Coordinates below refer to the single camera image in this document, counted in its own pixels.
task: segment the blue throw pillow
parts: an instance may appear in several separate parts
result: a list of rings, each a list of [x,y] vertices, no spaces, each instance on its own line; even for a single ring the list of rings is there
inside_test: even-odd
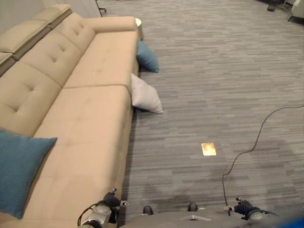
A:
[[[31,138],[0,130],[0,211],[20,219],[29,188],[57,138]]]
[[[159,66],[158,66],[156,54],[141,41],[138,41],[137,43],[136,57],[139,64],[144,68],[155,73],[159,72]]]

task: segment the brass floor plate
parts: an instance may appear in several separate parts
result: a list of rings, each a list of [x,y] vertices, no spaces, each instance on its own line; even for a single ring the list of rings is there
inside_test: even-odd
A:
[[[202,143],[201,144],[201,149],[203,150],[203,155],[204,156],[215,156],[215,155],[217,155],[216,150],[215,150],[215,145],[212,142]]]

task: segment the wall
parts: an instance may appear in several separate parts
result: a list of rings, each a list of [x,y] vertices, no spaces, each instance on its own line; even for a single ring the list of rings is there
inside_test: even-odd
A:
[[[70,4],[83,18],[100,17],[95,0],[0,0],[0,34],[58,3]]]
[[[43,9],[41,0],[0,0],[0,34]]]
[[[100,17],[100,13],[96,6],[95,0],[42,0],[45,7],[53,4],[69,4],[72,6],[72,11],[78,13],[83,18]]]

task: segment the white throw pillow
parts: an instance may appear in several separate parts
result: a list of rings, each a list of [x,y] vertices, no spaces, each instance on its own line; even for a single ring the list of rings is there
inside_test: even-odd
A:
[[[153,113],[163,113],[161,100],[151,85],[131,73],[132,105]]]

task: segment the sofa armrest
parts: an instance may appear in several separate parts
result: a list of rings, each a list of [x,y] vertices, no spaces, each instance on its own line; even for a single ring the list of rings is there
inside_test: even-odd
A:
[[[103,17],[84,20],[96,33],[136,31],[137,29],[134,17]]]

